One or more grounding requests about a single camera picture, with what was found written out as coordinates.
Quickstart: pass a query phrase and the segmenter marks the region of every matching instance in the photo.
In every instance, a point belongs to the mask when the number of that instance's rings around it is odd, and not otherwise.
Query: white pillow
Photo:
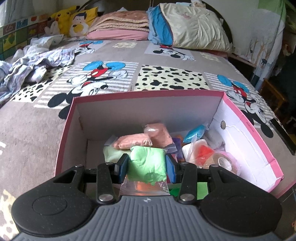
[[[200,7],[161,3],[173,34],[173,47],[230,52],[226,33],[216,14]]]

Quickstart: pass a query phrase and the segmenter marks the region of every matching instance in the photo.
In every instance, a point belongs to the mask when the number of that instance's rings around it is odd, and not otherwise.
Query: bedspread
[[[225,91],[257,129],[285,175],[272,193],[280,196],[295,183],[296,157],[268,123],[274,113],[226,59],[149,41],[63,41],[57,48],[75,50],[73,65],[48,71],[43,81],[22,88],[0,109],[0,237],[5,240],[17,233],[10,215],[14,199],[53,177],[65,119],[77,96]]]

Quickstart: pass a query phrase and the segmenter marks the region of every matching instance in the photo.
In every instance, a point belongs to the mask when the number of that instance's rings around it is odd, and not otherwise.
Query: cartoon character pillow
[[[98,7],[72,14],[70,18],[70,36],[77,37],[86,35],[89,27],[97,16]]]

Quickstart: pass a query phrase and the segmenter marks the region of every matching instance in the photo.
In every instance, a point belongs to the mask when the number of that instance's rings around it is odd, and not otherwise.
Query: gray gripper base
[[[238,237],[207,223],[196,207],[182,205],[172,196],[123,196],[114,205],[101,206],[82,228],[59,237],[41,238],[25,233],[14,241],[280,241],[273,233]]]

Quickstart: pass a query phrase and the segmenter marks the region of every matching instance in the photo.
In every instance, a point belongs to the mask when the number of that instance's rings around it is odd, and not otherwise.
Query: pink box
[[[226,128],[221,128],[225,121]],[[148,123],[164,123],[170,133],[210,123],[225,149],[242,166],[240,177],[271,192],[284,178],[259,133],[224,92],[209,90],[141,91],[73,99],[63,131],[55,174],[83,164],[104,162],[103,146],[111,135],[142,133]]]

